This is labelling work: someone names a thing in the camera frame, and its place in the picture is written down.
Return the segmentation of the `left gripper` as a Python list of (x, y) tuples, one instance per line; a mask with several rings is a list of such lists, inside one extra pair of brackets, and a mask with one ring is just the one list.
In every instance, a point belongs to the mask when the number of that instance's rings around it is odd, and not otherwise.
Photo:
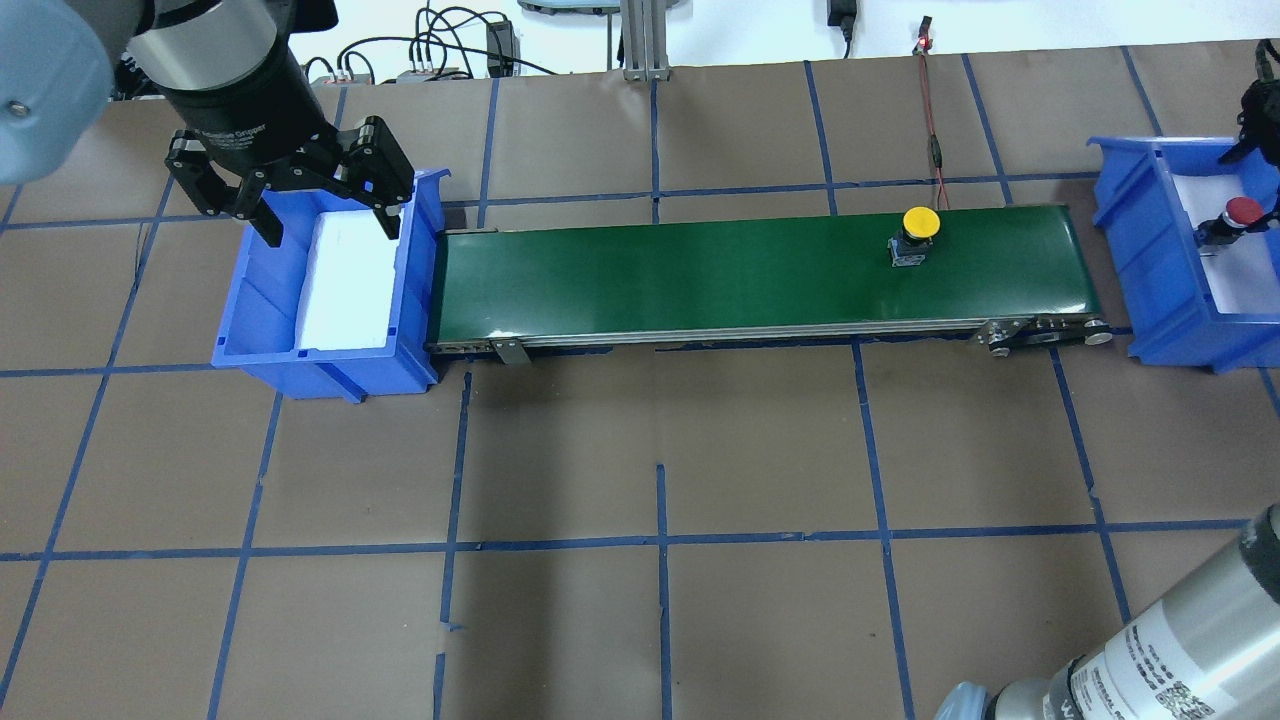
[(335, 128), (296, 61), (264, 60), (215, 87), (166, 86), (165, 97), (186, 123), (165, 164), (202, 214), (247, 220), (279, 249), (285, 227), (262, 193), (324, 190), (371, 208), (387, 238), (401, 237), (402, 202), (413, 193), (403, 149), (379, 117)]

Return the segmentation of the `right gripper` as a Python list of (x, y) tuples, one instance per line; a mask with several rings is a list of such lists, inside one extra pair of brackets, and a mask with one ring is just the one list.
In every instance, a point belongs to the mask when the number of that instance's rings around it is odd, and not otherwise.
[(1266, 163), (1279, 165), (1279, 54), (1271, 40), (1260, 40), (1254, 47), (1256, 79), (1242, 96), (1238, 115), (1238, 141), (1219, 156), (1220, 165), (1230, 165), (1260, 151)]

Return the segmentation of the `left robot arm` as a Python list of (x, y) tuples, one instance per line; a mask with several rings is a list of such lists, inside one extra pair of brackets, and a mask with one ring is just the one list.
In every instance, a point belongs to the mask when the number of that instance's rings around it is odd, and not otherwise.
[(97, 120), (129, 58), (183, 120), (165, 164), (197, 210), (276, 247), (266, 192), (321, 190), (369, 208), (389, 238), (413, 168), (388, 124), (330, 123), (291, 37), (337, 26), (333, 1), (5, 1), (1, 177), (52, 174)]

